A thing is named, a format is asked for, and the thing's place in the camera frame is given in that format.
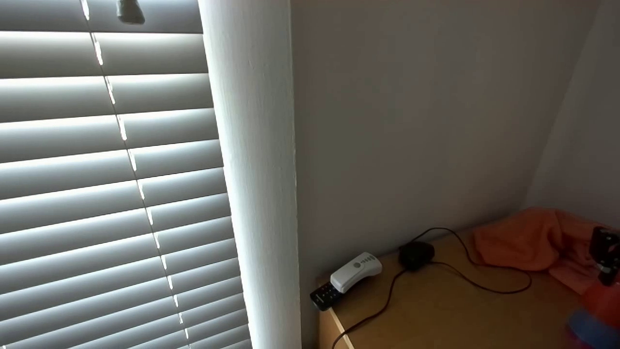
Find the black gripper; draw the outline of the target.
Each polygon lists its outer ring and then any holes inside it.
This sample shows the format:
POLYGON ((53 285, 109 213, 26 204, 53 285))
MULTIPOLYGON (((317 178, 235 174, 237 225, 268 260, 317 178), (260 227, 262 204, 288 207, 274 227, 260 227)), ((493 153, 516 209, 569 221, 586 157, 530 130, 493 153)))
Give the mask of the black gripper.
POLYGON ((596 227, 590 252, 600 266, 601 283, 611 287, 620 271, 620 235, 607 227, 596 227))

